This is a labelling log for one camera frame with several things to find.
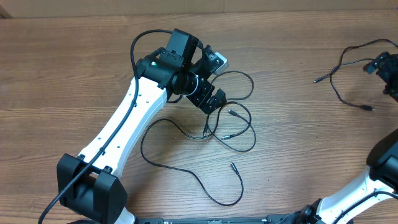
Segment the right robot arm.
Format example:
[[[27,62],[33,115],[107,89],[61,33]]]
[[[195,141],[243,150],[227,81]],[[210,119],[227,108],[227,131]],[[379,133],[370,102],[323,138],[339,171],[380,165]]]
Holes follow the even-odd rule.
[[[344,224],[373,205],[397,198],[397,130],[381,139],[366,159],[367,168],[337,193],[299,211],[291,223]]]

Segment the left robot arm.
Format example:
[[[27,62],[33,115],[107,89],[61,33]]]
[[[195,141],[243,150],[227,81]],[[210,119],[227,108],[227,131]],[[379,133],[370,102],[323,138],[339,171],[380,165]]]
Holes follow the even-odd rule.
[[[59,160],[56,202],[92,223],[136,223],[120,181],[131,151],[171,95],[187,97],[206,114],[225,104],[208,78],[227,66],[224,56],[179,29],[170,31],[166,47],[133,60],[129,89],[105,127],[77,156]]]

